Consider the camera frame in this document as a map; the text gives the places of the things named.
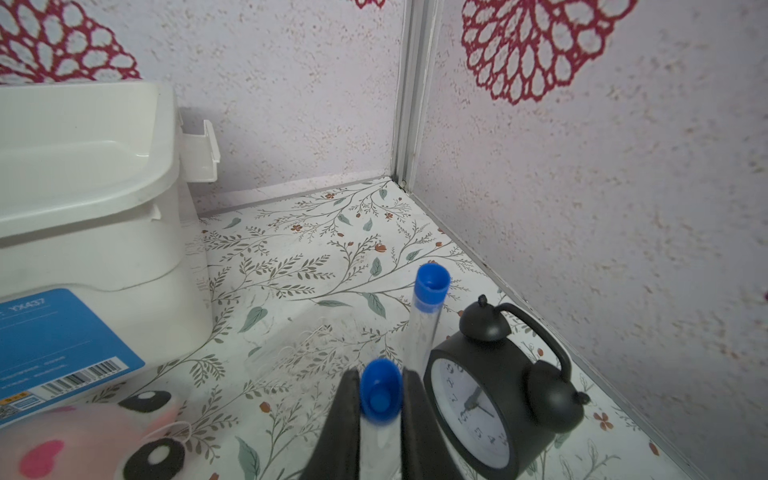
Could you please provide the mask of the blue capped test tube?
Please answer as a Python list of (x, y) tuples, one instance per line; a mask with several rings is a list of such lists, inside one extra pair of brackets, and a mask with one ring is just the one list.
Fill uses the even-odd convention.
[(448, 270), (437, 263), (426, 263), (417, 271), (410, 316), (404, 329), (403, 363), (419, 375), (426, 371), (450, 284)]
[(379, 358), (363, 370), (360, 380), (360, 478), (393, 479), (400, 468), (401, 370)]

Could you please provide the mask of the pink plush pig toy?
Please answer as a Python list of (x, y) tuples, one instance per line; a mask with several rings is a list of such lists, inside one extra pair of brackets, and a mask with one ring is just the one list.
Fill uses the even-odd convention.
[(1, 477), (180, 479), (185, 442), (168, 432), (181, 406), (172, 391), (147, 390), (32, 414), (1, 429)]

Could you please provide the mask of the white plastic storage bin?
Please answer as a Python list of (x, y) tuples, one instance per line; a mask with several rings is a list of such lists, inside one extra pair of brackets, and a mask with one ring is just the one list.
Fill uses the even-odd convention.
[(2, 88), (3, 425), (206, 342), (190, 185), (215, 180), (219, 159), (211, 126), (182, 131), (164, 83)]

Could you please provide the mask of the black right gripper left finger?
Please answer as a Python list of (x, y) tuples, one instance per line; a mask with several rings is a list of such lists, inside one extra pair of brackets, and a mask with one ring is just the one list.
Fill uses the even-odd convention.
[(341, 376), (318, 442), (300, 479), (358, 480), (360, 477), (360, 374)]

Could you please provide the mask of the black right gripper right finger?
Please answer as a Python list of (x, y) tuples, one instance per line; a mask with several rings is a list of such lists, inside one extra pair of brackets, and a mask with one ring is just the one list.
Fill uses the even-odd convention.
[(410, 480), (462, 480), (418, 373), (402, 372), (401, 473)]

